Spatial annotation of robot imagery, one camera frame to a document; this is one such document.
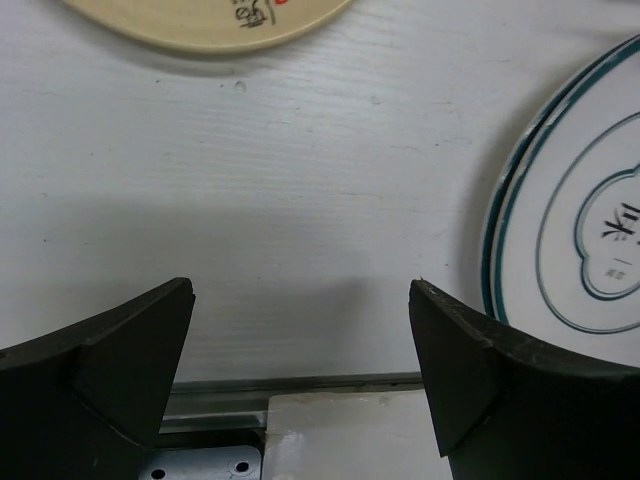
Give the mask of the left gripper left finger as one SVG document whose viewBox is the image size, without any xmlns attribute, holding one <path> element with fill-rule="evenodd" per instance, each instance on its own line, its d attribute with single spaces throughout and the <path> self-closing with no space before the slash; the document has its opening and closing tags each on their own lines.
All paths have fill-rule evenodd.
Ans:
<svg viewBox="0 0 640 480">
<path fill-rule="evenodd" d="M 195 303 L 172 279 L 1 352 L 4 479 L 135 479 L 155 444 Z"/>
</svg>

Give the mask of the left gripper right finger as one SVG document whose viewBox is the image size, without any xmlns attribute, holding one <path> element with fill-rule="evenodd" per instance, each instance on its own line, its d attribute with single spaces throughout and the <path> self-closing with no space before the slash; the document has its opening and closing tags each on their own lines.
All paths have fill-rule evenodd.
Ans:
<svg viewBox="0 0 640 480">
<path fill-rule="evenodd" d="M 424 280 L 409 317 L 456 479 L 635 479 L 639 371 L 491 319 Z"/>
</svg>

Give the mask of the white plate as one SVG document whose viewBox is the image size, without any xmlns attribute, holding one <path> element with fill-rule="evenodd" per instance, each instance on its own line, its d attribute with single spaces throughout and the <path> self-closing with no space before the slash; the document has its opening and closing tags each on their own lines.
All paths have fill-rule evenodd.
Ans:
<svg viewBox="0 0 640 480">
<path fill-rule="evenodd" d="M 639 44 L 551 113 L 508 187 L 494 248 L 508 326 L 639 363 Z"/>
<path fill-rule="evenodd" d="M 494 248 L 497 246 L 497 236 L 500 230 L 500 212 L 507 196 L 508 187 L 515 175 L 515 172 L 524 157 L 527 149 L 535 139 L 538 131 L 544 126 L 551 113 L 561 103 L 563 98 L 577 85 L 584 77 L 596 68 L 599 64 L 612 57 L 618 50 L 624 50 L 628 45 L 639 44 L 639 36 L 635 35 L 609 51 L 603 53 L 597 59 L 579 69 L 572 77 L 566 80 L 554 94 L 541 106 L 536 115 L 531 119 L 526 128 L 522 131 L 514 147 L 506 157 L 503 168 L 492 191 L 491 200 L 488 203 L 482 230 L 482 243 L 479 249 L 479 280 L 482 303 L 487 316 L 495 320 L 508 324 L 505 314 L 498 312 L 495 304 L 497 288 L 493 286 L 496 254 Z"/>
</svg>

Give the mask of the cream floral plate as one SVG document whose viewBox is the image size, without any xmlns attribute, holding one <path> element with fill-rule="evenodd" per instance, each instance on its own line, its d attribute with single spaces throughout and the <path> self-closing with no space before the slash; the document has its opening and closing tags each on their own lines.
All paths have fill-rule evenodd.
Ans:
<svg viewBox="0 0 640 480">
<path fill-rule="evenodd" d="M 280 45 L 326 24 L 349 0 L 71 0 L 72 10 L 128 38 L 195 54 Z"/>
</svg>

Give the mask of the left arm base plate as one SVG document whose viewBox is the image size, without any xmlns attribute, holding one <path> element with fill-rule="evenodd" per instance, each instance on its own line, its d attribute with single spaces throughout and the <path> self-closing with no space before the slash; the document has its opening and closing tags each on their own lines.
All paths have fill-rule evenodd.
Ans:
<svg viewBox="0 0 640 480">
<path fill-rule="evenodd" d="M 251 446 L 160 450 L 150 455 L 140 480 L 260 479 L 262 454 Z"/>
</svg>

